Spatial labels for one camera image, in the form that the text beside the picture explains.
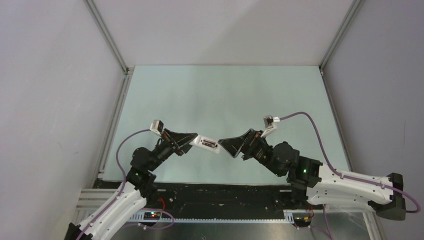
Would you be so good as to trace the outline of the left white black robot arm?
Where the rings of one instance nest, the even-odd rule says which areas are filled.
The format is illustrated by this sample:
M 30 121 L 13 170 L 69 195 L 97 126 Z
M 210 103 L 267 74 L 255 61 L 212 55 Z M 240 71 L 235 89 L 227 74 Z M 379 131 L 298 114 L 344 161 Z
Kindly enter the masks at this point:
M 66 240 L 109 240 L 142 208 L 157 204 L 156 175 L 153 171 L 171 155 L 182 156 L 191 149 L 197 133 L 177 133 L 164 129 L 153 150 L 139 147 L 134 150 L 131 168 L 114 194 L 92 215 L 75 225 L 70 223 Z

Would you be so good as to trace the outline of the AAA battery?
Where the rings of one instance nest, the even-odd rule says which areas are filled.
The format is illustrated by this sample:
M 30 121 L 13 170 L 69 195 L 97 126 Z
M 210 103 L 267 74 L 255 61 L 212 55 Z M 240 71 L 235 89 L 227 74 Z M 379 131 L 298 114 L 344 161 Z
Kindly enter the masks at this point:
M 215 141 L 211 141 L 209 139 L 202 139 L 200 142 L 205 148 L 216 149 L 218 147 L 218 144 Z

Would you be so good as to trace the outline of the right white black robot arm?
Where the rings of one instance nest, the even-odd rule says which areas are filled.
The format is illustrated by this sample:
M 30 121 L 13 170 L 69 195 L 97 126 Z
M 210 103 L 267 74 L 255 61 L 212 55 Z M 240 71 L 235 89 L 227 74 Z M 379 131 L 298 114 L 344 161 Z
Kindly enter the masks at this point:
M 218 140 L 218 144 L 233 158 L 255 159 L 274 175 L 286 177 L 290 184 L 290 203 L 297 209 L 306 206 L 334 205 L 375 212 L 393 220 L 406 219 L 406 201 L 399 193 L 402 176 L 372 177 L 354 174 L 348 177 L 334 173 L 328 164 L 302 156 L 286 141 L 269 145 L 262 131 L 249 129 L 238 137 Z

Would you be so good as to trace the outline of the white remote control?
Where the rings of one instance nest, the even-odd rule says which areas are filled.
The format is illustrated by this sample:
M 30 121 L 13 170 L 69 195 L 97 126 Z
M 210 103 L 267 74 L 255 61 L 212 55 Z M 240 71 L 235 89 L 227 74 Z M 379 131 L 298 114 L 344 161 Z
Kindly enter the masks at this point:
M 193 147 L 207 150 L 215 154 L 219 154 L 222 149 L 217 140 L 202 135 L 198 135 L 189 144 Z

